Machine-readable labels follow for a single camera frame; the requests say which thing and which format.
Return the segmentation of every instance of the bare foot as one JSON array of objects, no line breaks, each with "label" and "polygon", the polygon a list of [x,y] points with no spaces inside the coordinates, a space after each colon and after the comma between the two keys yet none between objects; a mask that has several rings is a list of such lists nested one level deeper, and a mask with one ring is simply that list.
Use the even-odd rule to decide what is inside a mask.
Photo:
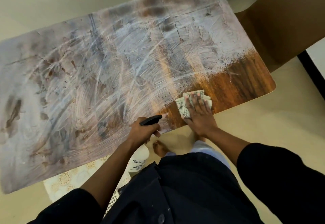
[{"label": "bare foot", "polygon": [[195,141],[201,140],[201,141],[205,142],[205,138],[200,137],[197,133],[194,133],[194,139],[195,139]]},{"label": "bare foot", "polygon": [[170,152],[167,146],[161,143],[159,140],[154,142],[152,147],[153,147],[153,151],[161,158],[163,158],[167,154],[167,152]]}]

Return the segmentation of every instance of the white plastic bottle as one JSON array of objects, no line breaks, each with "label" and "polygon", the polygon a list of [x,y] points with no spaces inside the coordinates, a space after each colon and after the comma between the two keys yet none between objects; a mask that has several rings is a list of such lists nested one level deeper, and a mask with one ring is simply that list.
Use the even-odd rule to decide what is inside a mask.
[{"label": "white plastic bottle", "polygon": [[128,171],[130,173],[135,173],[135,172],[139,171],[143,167],[143,165],[146,162],[146,160],[148,159],[148,157],[149,157],[149,150],[143,144],[131,156],[131,158],[127,164]]}]

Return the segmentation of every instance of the bottle label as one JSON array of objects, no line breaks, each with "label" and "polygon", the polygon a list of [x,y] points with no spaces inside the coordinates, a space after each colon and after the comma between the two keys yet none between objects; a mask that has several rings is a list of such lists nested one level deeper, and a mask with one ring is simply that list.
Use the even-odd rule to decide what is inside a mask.
[{"label": "bottle label", "polygon": [[146,160],[144,161],[137,161],[137,160],[132,160],[132,167],[130,168],[130,170],[133,171],[138,171],[142,168],[142,166],[144,165]]}]

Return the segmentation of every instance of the wood grain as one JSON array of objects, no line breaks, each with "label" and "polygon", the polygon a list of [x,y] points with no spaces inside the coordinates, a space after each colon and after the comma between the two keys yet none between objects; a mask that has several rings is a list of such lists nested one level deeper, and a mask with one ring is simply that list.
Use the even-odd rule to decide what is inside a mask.
[{"label": "wood grain", "polygon": [[173,100],[217,113],[275,83],[226,0],[133,0],[0,44],[5,193],[112,153],[138,116],[184,125]]}]

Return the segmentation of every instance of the light blue pants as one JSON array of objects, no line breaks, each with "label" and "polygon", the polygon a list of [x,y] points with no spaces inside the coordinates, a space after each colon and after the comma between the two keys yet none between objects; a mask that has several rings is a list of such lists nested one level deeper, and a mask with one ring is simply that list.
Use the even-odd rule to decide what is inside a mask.
[{"label": "light blue pants", "polygon": [[[202,152],[210,156],[213,156],[214,158],[221,161],[224,165],[226,165],[230,169],[230,165],[226,160],[226,158],[220,152],[217,152],[214,148],[207,145],[206,142],[203,142],[201,140],[196,141],[190,153],[196,153],[196,152]],[[165,156],[171,156],[171,155],[176,155],[176,153],[170,151],[167,152]]]}]

